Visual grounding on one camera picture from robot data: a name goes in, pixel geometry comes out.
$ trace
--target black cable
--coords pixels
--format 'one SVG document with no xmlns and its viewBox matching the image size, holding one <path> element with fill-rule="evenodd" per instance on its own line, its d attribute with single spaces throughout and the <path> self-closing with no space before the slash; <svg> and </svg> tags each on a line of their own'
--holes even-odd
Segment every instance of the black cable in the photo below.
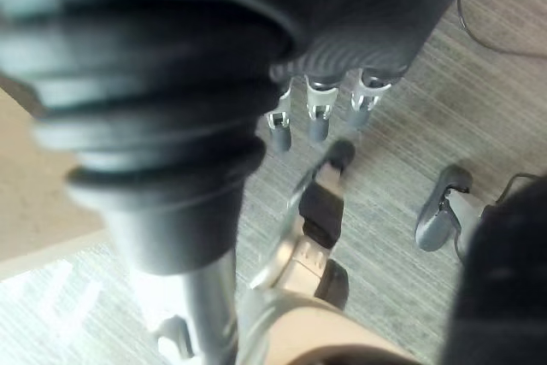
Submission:
<svg viewBox="0 0 547 365">
<path fill-rule="evenodd" d="M 456 7 L 457 7 L 457 14 L 460 18 L 460 23 L 462 24 L 462 28 L 465 31 L 465 33 L 468 34 L 468 36 L 477 44 L 480 44 L 482 47 L 495 51 L 496 53 L 500 53 L 503 55 L 508 56 L 518 56 L 518 57 L 526 57 L 529 59 L 539 59 L 539 60 L 547 60 L 547 54 L 545 53 L 535 53 L 525 50 L 516 50 L 516 49 L 509 49 L 502 46 L 498 46 L 496 44 L 493 44 L 489 42 L 488 40 L 484 40 L 483 38 L 480 38 L 475 34 L 473 30 L 469 28 L 469 24 L 465 18 L 465 15 L 463 14 L 463 7 L 462 7 L 462 0 L 456 0 Z"/>
<path fill-rule="evenodd" d="M 538 175 L 530 174 L 530 173 L 517 173 L 517 174 L 513 175 L 513 177 L 511 177 L 509 179 L 509 182 L 507 183 L 507 185 L 503 189 L 503 191 L 500 194 L 499 198 L 496 200 L 496 205 L 500 204 L 501 202 L 503 202 L 503 200 L 505 200 L 505 198 L 508 196 L 509 192 L 511 191 L 511 188 L 513 188 L 513 184 L 515 183 L 515 181 L 517 179 L 536 180 L 538 178 L 539 178 Z"/>
</svg>

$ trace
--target black fabric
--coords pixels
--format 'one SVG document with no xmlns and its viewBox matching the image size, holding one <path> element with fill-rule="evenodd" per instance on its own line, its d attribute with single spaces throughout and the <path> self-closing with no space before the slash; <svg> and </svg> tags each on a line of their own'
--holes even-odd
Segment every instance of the black fabric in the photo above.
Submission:
<svg viewBox="0 0 547 365">
<path fill-rule="evenodd" d="M 482 221 L 468 252 L 441 362 L 547 363 L 547 177 Z"/>
<path fill-rule="evenodd" d="M 330 250 L 340 238 L 344 201 L 312 181 L 300 198 L 298 211 L 304 217 L 304 234 Z"/>
</svg>

